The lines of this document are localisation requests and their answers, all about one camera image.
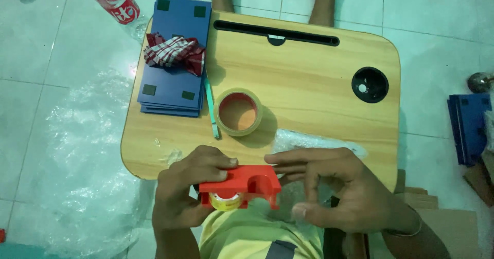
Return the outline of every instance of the white tile floor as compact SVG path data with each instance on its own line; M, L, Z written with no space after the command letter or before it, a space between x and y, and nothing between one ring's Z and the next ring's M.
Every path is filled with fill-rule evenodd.
M151 15L155 0L137 0ZM238 13L307 23L314 0L234 0ZM100 71L129 73L139 45L93 0L0 0L0 227L9 241L35 244L33 168L47 156L43 132L56 100ZM475 210L490 258L488 208L461 179L446 109L467 93L465 78L494 70L494 0L336 0L336 27L382 35L402 66L401 168L407 185L439 196L440 207ZM122 258L153 258L150 222Z

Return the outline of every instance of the red and white checkered cloth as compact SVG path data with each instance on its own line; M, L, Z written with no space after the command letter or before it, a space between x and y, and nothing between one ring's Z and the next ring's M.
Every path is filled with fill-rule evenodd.
M144 59L149 66L177 66L200 76L206 60L206 49L199 47L197 38L173 37L165 40L159 33L146 34L149 46L144 49Z

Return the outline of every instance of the cup holder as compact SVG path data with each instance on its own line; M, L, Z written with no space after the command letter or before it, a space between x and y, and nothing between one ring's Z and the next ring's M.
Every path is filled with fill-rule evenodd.
M388 88L388 79L374 67L361 68L352 79L353 92L367 103L380 102L388 94Z

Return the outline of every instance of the wooden table top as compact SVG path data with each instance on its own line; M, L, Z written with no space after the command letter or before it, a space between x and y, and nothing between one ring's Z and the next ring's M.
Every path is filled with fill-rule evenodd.
M340 43L332 47L287 40L273 46L263 36L218 31L213 28L217 19L331 35ZM395 187L400 60L393 44L381 36L213 10L206 61L213 95L243 87L264 106L259 128L239 138L222 133L221 140L214 139L207 103L199 118L141 113L137 96L144 64L141 52L121 141L122 161L137 177L156 179L167 168L160 159L173 149L186 156L201 144L215 146L243 165L265 164L276 129L288 129L360 144L368 152L363 162L389 190ZM374 104L361 101L351 87L354 74L367 66L382 71L389 83L386 97Z

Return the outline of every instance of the plastic bottle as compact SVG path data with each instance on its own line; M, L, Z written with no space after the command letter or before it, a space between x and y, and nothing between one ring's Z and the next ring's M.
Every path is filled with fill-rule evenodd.
M135 0L95 0L133 39L143 41L149 18L143 15Z

